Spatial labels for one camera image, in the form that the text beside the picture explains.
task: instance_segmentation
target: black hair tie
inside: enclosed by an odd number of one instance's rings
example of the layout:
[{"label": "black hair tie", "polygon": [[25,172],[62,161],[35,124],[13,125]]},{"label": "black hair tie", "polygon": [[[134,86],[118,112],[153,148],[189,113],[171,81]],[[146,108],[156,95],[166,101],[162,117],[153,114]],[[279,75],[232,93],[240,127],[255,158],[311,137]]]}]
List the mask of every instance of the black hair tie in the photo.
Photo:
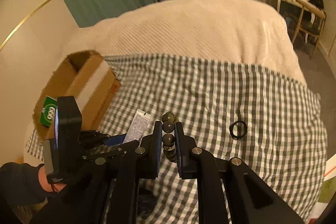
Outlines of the black hair tie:
[{"label": "black hair tie", "polygon": [[[236,136],[235,134],[233,134],[233,127],[234,127],[236,124],[238,124],[238,123],[242,123],[243,126],[244,126],[244,129],[243,129],[244,132],[243,132],[243,134],[240,135],[240,136]],[[236,121],[236,122],[234,122],[232,125],[230,125],[229,130],[230,130],[230,135],[231,135],[231,137],[234,138],[234,139],[239,140],[239,139],[243,138],[243,137],[247,134],[247,125],[246,125],[246,123],[243,122],[243,121]]]}]

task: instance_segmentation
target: cardboard box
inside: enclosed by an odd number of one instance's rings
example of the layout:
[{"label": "cardboard box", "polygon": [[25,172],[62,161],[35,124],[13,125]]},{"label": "cardboard box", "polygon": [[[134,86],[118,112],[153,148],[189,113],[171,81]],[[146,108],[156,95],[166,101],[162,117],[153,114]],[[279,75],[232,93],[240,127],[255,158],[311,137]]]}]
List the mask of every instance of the cardboard box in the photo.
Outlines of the cardboard box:
[{"label": "cardboard box", "polygon": [[74,52],[55,70],[37,101],[33,120],[41,140],[54,136],[54,125],[40,123],[46,96],[74,96],[82,113],[82,130],[96,130],[109,107],[120,81],[103,57],[96,51]]}]

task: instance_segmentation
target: black sleeve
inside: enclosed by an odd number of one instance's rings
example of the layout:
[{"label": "black sleeve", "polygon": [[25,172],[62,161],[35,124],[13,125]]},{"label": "black sleeve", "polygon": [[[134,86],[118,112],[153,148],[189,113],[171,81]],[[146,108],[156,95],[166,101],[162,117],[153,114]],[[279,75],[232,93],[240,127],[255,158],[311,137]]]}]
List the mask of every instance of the black sleeve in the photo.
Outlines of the black sleeve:
[{"label": "black sleeve", "polygon": [[29,164],[9,162],[0,168],[0,195],[10,206],[42,203],[51,193],[46,192],[38,179],[39,169]]}]

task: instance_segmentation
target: green box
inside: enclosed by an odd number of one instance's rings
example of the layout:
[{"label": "green box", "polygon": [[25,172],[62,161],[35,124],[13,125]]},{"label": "green box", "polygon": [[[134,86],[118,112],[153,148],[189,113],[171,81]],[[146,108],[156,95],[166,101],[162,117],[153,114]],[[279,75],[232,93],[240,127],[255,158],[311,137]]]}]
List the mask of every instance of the green box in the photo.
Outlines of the green box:
[{"label": "green box", "polygon": [[51,123],[55,119],[56,106],[57,106],[57,100],[49,96],[45,97],[40,115],[40,123],[42,125],[46,127],[51,126]]}]

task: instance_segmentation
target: silver bolt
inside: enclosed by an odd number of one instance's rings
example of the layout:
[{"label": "silver bolt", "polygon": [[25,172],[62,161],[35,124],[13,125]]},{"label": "silver bolt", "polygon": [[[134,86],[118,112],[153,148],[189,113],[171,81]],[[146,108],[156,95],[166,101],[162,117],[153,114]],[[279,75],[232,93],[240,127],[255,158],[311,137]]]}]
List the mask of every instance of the silver bolt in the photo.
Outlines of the silver bolt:
[{"label": "silver bolt", "polygon": [[239,166],[239,165],[241,165],[242,160],[240,158],[233,158],[231,160],[231,162],[232,162],[232,164]]},{"label": "silver bolt", "polygon": [[199,154],[202,153],[202,148],[194,147],[191,151],[192,151],[194,154],[199,155]]},{"label": "silver bolt", "polygon": [[145,152],[146,152],[146,149],[144,147],[141,147],[141,146],[139,146],[135,149],[135,153],[138,153],[138,154],[143,154]]},{"label": "silver bolt", "polygon": [[96,160],[94,161],[97,165],[103,165],[104,163],[106,163],[106,159],[103,157],[99,157],[96,158]]}]

